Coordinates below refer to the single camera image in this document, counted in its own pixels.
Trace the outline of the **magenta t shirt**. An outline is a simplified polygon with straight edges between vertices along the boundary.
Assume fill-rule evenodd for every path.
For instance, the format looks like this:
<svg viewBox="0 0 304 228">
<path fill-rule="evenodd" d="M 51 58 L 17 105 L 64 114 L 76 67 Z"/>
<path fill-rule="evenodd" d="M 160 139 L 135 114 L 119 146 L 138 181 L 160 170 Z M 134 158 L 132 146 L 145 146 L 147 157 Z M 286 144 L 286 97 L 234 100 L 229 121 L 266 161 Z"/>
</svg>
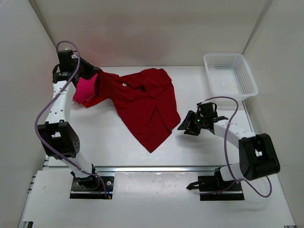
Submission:
<svg viewBox="0 0 304 228">
<path fill-rule="evenodd" d="M 73 96 L 73 100 L 75 102 L 77 102 L 78 104 L 82 104 L 95 95 L 94 86 L 95 86 L 96 78 L 97 78 L 97 74 L 95 74 L 89 80 L 85 80 L 83 78 L 79 79 L 76 86 L 76 92 Z"/>
</svg>

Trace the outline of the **red t shirt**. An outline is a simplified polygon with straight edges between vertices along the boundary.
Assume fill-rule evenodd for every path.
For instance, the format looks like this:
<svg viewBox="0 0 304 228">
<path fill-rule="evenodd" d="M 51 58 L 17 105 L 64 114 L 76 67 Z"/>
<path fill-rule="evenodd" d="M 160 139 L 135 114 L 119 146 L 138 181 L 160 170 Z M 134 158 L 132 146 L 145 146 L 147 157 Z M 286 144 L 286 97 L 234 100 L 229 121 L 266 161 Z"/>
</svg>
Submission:
<svg viewBox="0 0 304 228">
<path fill-rule="evenodd" d="M 90 108 L 90 107 L 93 107 L 97 104 L 99 104 L 100 102 L 104 101 L 106 99 L 106 97 L 104 96 L 97 96 L 97 95 L 94 95 L 92 96 L 90 99 L 84 101 L 82 103 L 82 105 L 85 107 L 85 108 Z"/>
</svg>

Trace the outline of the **dark red clothes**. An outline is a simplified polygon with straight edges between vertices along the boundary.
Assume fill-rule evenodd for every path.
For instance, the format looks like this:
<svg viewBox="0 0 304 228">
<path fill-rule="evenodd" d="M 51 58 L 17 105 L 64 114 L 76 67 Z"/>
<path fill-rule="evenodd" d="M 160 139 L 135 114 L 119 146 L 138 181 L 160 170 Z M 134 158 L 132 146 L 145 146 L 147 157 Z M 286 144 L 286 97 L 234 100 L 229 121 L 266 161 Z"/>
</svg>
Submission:
<svg viewBox="0 0 304 228">
<path fill-rule="evenodd" d="M 164 69 L 150 68 L 125 76 L 101 71 L 95 95 L 101 101 L 112 100 L 123 123 L 149 153 L 181 121 L 172 79 Z"/>
</svg>

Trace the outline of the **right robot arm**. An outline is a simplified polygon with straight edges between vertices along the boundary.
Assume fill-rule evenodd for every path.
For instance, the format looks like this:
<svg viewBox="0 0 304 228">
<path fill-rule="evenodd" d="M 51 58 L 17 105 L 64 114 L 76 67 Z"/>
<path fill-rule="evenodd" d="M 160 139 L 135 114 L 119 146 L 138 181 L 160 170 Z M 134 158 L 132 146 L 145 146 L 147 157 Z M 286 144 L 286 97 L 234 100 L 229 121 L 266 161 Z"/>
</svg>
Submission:
<svg viewBox="0 0 304 228">
<path fill-rule="evenodd" d="M 219 116 L 213 102 L 199 103 L 197 110 L 188 111 L 178 127 L 186 135 L 198 136 L 208 130 L 224 140 L 226 165 L 215 169 L 214 175 L 199 177 L 187 186 L 188 190 L 208 187 L 221 192 L 241 181 L 252 181 L 280 172 L 281 167 L 271 137 L 244 130 L 230 118 Z"/>
</svg>

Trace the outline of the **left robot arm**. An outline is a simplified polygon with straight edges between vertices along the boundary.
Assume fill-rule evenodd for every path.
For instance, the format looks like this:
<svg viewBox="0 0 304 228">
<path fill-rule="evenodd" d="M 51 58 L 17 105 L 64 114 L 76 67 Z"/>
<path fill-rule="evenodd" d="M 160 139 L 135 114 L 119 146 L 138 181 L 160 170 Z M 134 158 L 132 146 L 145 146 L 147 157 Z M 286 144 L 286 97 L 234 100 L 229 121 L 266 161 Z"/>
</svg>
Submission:
<svg viewBox="0 0 304 228">
<path fill-rule="evenodd" d="M 100 179 L 94 165 L 81 154 L 80 139 L 69 121 L 79 79 L 92 78 L 99 68 L 70 49 L 59 51 L 57 56 L 59 63 L 52 71 L 53 99 L 45 122 L 37 125 L 36 132 L 47 156 L 63 162 L 80 186 L 94 191 L 101 185 Z"/>
</svg>

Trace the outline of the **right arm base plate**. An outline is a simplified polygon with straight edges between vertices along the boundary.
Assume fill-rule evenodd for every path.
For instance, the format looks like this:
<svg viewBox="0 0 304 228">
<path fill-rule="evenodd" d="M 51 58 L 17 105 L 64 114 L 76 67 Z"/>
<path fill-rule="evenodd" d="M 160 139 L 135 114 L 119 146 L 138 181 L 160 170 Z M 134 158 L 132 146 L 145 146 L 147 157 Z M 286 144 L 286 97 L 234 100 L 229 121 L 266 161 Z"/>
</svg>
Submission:
<svg viewBox="0 0 304 228">
<path fill-rule="evenodd" d="M 243 201 L 245 200 L 240 183 L 221 181 L 215 176 L 199 176 L 200 201 Z"/>
</svg>

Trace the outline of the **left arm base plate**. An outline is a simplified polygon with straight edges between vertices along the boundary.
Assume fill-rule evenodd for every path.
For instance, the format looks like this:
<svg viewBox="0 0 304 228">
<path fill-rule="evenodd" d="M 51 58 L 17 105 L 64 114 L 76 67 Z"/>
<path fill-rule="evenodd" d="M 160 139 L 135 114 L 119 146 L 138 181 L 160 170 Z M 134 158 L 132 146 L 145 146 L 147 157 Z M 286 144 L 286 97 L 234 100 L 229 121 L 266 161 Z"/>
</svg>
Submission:
<svg viewBox="0 0 304 228">
<path fill-rule="evenodd" d="M 86 178 L 76 178 L 73 176 L 70 198 L 71 199 L 90 199 L 90 200 L 111 200 L 114 190 L 114 176 L 101 176 L 104 186 L 99 178 L 90 176 Z"/>
</svg>

